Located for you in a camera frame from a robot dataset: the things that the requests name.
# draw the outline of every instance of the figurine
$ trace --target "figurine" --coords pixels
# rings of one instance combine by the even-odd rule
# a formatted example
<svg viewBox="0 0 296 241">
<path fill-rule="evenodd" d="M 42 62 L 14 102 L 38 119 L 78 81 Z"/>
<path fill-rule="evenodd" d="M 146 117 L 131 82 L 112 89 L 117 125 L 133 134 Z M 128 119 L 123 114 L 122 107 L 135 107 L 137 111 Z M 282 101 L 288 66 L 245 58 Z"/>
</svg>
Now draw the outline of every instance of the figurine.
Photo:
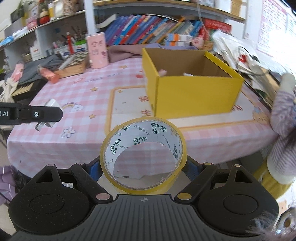
<svg viewBox="0 0 296 241">
<path fill-rule="evenodd" d="M 68 40 L 68 45 L 69 45 L 69 51 L 70 51 L 70 54 L 74 54 L 74 49 L 73 49 L 73 46 L 72 46 L 72 40 L 71 40 L 71 36 L 70 36 L 70 32 L 67 32 L 67 40 Z"/>
</svg>

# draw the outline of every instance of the book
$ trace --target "book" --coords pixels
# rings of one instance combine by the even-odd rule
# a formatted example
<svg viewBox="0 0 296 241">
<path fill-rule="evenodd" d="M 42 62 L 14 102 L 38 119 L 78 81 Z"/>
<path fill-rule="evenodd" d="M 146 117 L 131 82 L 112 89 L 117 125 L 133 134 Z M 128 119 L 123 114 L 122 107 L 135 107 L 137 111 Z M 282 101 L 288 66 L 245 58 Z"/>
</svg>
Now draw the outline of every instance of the book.
<svg viewBox="0 0 296 241">
<path fill-rule="evenodd" d="M 138 38 L 138 36 L 144 31 L 144 28 L 146 24 L 149 22 L 149 20 L 152 18 L 151 15 L 147 15 L 143 21 L 139 24 L 137 30 L 134 32 L 134 34 L 127 40 L 128 44 L 134 44 L 134 41 Z"/>
<path fill-rule="evenodd" d="M 126 35 L 123 37 L 123 39 L 120 41 L 119 44 L 126 44 L 126 41 L 129 39 L 132 34 L 137 30 L 139 24 L 144 20 L 146 15 L 142 15 L 138 18 L 138 20 L 135 22 L 135 24 L 130 28 L 130 30 L 126 33 Z"/>
<path fill-rule="evenodd" d="M 196 21 L 195 23 L 194 23 L 194 28 L 193 28 L 193 30 L 190 32 L 190 35 L 191 36 L 194 36 L 199 30 L 200 30 L 200 26 L 201 26 L 201 22 L 200 21 Z"/>
<path fill-rule="evenodd" d="M 150 41 L 160 32 L 162 31 L 162 29 L 166 26 L 167 21 L 169 19 L 168 18 L 164 18 L 157 26 L 157 28 L 155 28 L 151 34 L 143 41 L 143 44 L 145 43 L 150 43 Z"/>
<path fill-rule="evenodd" d="M 171 34 L 175 34 L 180 28 L 184 26 L 185 22 L 182 22 L 175 30 L 171 32 Z"/>
<path fill-rule="evenodd" d="M 158 26 L 158 24 L 162 21 L 161 18 L 156 17 L 152 24 L 145 30 L 137 39 L 136 43 L 141 44 L 146 37 L 151 34 L 154 29 Z"/>
<path fill-rule="evenodd" d="M 167 34 L 166 38 L 167 41 L 180 41 L 180 42 L 190 42 L 192 40 L 191 35 L 184 35 L 184 34 Z"/>
<path fill-rule="evenodd" d="M 123 27 L 123 29 L 121 30 L 121 33 L 118 35 L 117 39 L 114 41 L 114 45 L 118 45 L 121 41 L 121 39 L 126 35 L 127 31 L 129 30 L 129 26 L 131 24 L 134 24 L 134 20 L 136 19 L 136 16 L 129 16 L 129 21 L 127 22 L 127 24 Z"/>
<path fill-rule="evenodd" d="M 212 19 L 204 19 L 203 20 L 205 29 L 202 28 L 202 34 L 204 35 L 204 50 L 211 51 L 214 47 L 214 41 L 213 41 L 213 34 L 219 29 L 224 33 L 230 34 L 231 33 L 231 25 L 227 23 L 223 23 L 217 20 Z"/>
<path fill-rule="evenodd" d="M 183 46 L 183 47 L 190 46 L 190 42 L 168 41 L 167 39 L 164 40 L 164 44 L 165 46 Z"/>
<path fill-rule="evenodd" d="M 110 41 L 111 38 L 113 38 L 115 31 L 117 28 L 119 28 L 119 26 L 121 25 L 121 22 L 125 19 L 124 16 L 119 17 L 117 20 L 114 21 L 114 25 L 110 26 L 107 29 L 107 33 L 108 35 L 106 36 L 106 43 L 108 43 Z"/>
<path fill-rule="evenodd" d="M 164 38 L 166 37 L 166 35 L 167 34 L 170 34 L 175 29 L 177 29 L 184 20 L 185 20 L 184 17 L 180 18 L 179 21 L 177 23 L 175 23 L 174 26 L 172 26 L 171 28 L 169 28 L 168 31 L 166 31 L 156 42 L 157 43 L 162 43 L 162 41 L 164 40 Z"/>
<path fill-rule="evenodd" d="M 156 43 L 165 33 L 175 26 L 176 22 L 169 20 L 166 25 L 151 39 L 150 43 Z"/>
<path fill-rule="evenodd" d="M 109 38 L 109 36 L 110 36 L 110 32 L 114 29 L 114 26 L 117 24 L 119 18 L 117 18 L 116 20 L 114 20 L 114 21 L 110 24 L 110 26 L 106 29 L 106 31 L 105 31 L 105 40 L 106 40 L 106 42 L 107 42 L 107 40 L 108 40 L 108 38 Z"/>
<path fill-rule="evenodd" d="M 176 26 L 176 22 L 172 22 L 171 24 L 167 25 L 163 31 L 161 31 L 157 36 L 156 39 L 154 41 L 154 43 L 160 43 L 163 41 L 163 39 L 165 38 L 165 35 L 170 32 L 175 26 Z"/>
<path fill-rule="evenodd" d="M 176 32 L 176 34 L 184 34 L 185 29 L 187 29 L 188 26 L 189 26 L 190 24 L 191 24 L 190 21 L 186 21 L 185 24 L 182 26 L 182 28 L 180 28 L 180 29 Z"/>
<path fill-rule="evenodd" d="M 109 24 L 111 24 L 112 22 L 114 22 L 117 19 L 117 16 L 118 16 L 118 14 L 114 13 L 113 15 L 108 17 L 105 21 L 103 21 L 102 23 L 96 24 L 96 28 L 100 29 L 100 28 L 107 27 Z"/>
<path fill-rule="evenodd" d="M 132 18 L 132 16 L 129 16 L 129 17 L 126 16 L 126 17 L 123 18 L 123 20 L 121 21 L 121 23 L 119 23 L 119 25 L 116 27 L 115 33 L 114 33 L 113 37 L 108 41 L 107 45 L 113 45 L 114 44 L 115 40 L 120 35 L 122 29 L 130 21 L 131 18 Z"/>
<path fill-rule="evenodd" d="M 183 34 L 190 35 L 191 31 L 193 30 L 193 24 L 190 23 L 189 26 L 184 30 Z"/>
<path fill-rule="evenodd" d="M 153 29 L 153 31 L 144 39 L 144 41 L 142 42 L 143 44 L 145 44 L 146 42 L 148 42 L 148 40 L 150 40 L 153 36 L 155 36 L 154 34 L 157 33 L 157 31 L 159 31 L 159 29 L 161 27 L 163 27 L 163 24 L 165 24 L 168 21 L 168 18 L 164 18 L 157 26 L 155 29 Z"/>
<path fill-rule="evenodd" d="M 231 33 L 232 26 L 230 24 L 223 23 L 213 19 L 208 19 L 208 18 L 204 19 L 203 22 L 206 30 L 208 31 L 208 32 L 207 31 L 205 32 L 206 34 L 205 40 L 213 41 L 212 35 L 218 29 L 221 30 L 223 33 L 227 33 L 227 34 Z"/>
<path fill-rule="evenodd" d="M 197 37 L 201 28 L 202 28 L 202 23 L 200 23 L 199 26 L 192 31 L 192 37 Z"/>
</svg>

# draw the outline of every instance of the white wall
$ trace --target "white wall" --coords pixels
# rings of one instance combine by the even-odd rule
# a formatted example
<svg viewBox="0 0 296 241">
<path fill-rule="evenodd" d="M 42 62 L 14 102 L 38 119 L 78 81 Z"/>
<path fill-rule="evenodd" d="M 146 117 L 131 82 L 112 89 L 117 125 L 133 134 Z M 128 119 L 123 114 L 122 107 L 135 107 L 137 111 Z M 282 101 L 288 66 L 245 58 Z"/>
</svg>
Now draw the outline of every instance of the white wall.
<svg viewBox="0 0 296 241">
<path fill-rule="evenodd" d="M 1 31 L 1 24 L 6 19 L 10 21 L 10 14 L 17 9 L 21 0 L 4 0 L 0 3 L 0 39 L 4 38 L 4 32 Z"/>
</svg>

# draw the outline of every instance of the gray cloth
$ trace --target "gray cloth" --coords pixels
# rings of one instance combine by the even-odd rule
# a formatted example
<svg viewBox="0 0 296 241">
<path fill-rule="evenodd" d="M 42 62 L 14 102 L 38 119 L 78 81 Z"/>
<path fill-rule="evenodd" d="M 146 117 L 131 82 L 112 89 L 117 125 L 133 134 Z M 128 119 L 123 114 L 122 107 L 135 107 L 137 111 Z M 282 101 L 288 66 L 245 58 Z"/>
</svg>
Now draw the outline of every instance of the gray cloth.
<svg viewBox="0 0 296 241">
<path fill-rule="evenodd" d="M 42 79 L 42 76 L 37 72 L 38 65 L 41 65 L 44 68 L 48 68 L 51 71 L 55 71 L 64 61 L 59 59 L 56 55 L 51 55 L 47 58 L 35 60 L 33 62 L 29 62 L 25 64 L 25 69 L 20 78 L 18 84 L 22 85 L 25 83 L 29 83 L 35 80 Z M 13 71 L 10 71 L 6 76 L 5 80 L 7 80 Z"/>
</svg>

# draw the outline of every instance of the flower print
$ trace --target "flower print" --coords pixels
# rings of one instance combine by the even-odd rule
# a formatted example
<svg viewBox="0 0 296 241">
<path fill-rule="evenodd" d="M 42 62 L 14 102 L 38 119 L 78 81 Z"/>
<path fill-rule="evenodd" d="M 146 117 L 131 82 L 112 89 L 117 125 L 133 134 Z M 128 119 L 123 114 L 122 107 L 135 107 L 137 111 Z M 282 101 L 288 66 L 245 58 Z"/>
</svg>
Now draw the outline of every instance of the flower print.
<svg viewBox="0 0 296 241">
<path fill-rule="evenodd" d="M 76 133 L 76 130 L 73 130 L 73 127 L 70 126 L 70 127 L 68 127 L 68 129 L 63 130 L 62 137 L 70 138 L 72 136 L 72 134 L 75 134 L 75 133 Z"/>
</svg>

